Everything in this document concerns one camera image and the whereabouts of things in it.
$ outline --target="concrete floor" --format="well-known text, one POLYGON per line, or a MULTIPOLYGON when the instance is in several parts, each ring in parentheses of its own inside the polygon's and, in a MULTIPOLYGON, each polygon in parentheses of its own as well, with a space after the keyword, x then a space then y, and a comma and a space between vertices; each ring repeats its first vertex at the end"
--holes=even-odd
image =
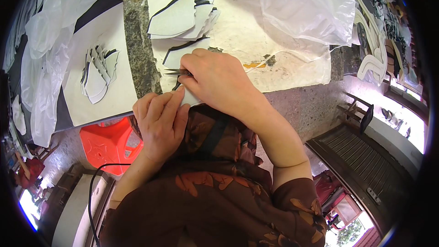
MULTIPOLYGON (((381 107, 376 104, 377 99, 383 98, 385 84, 380 87, 362 82, 356 77, 344 76, 343 81, 333 81, 327 85, 314 85, 283 91, 266 93, 266 98, 296 129, 302 142, 310 140, 339 124, 337 105, 351 102, 343 92, 375 104, 374 114, 381 114, 381 107)), ((80 129, 71 129, 57 133, 52 138, 52 146, 60 142, 58 149, 46 159, 46 166, 41 176, 44 178, 42 186, 56 184, 62 174, 69 167, 80 162, 85 168, 93 169, 88 163, 79 137, 80 129)), ((273 165, 268 160, 262 145, 258 143, 257 156, 264 160, 262 168, 272 172, 273 165)), ((312 163, 313 175, 317 175, 326 167, 311 151, 307 151, 312 163)))

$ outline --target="black strap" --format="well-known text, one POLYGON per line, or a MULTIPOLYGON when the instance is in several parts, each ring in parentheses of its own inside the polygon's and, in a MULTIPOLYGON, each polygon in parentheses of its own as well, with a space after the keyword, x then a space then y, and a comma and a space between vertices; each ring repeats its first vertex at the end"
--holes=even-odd
POLYGON ((200 148, 197 149, 197 153, 203 154, 211 154, 215 147, 220 142, 224 131, 229 123, 230 119, 228 115, 224 115, 223 117, 217 119, 215 124, 210 129, 209 134, 207 134, 200 148))

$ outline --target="woman's right hand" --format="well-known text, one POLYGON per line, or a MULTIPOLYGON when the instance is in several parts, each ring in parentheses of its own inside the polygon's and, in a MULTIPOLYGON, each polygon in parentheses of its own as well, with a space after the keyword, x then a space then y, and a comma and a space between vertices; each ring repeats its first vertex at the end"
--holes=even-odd
POLYGON ((240 61, 227 53, 195 49, 181 58, 180 67, 194 76, 180 76, 178 81, 204 103, 243 120, 265 96, 252 84, 240 61))

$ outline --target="stone table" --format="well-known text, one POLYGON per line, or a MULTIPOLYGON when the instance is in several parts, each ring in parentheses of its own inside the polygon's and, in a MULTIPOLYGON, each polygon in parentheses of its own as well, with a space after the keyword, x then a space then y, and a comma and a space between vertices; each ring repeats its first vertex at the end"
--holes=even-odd
MULTIPOLYGON (((123 0, 123 15, 126 47, 137 97, 151 91, 160 94, 160 73, 155 67, 151 40, 146 32, 149 23, 147 0, 123 0)), ((344 65, 356 61, 353 54, 349 47, 338 48, 331 53, 331 81, 343 80, 344 65)))

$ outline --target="scissor blade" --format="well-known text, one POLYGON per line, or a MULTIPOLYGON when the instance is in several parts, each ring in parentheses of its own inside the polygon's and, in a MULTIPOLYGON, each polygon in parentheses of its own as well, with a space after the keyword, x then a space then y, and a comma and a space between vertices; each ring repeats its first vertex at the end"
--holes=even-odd
POLYGON ((179 72, 175 72, 175 73, 167 73, 166 75, 188 75, 188 74, 182 74, 179 72))

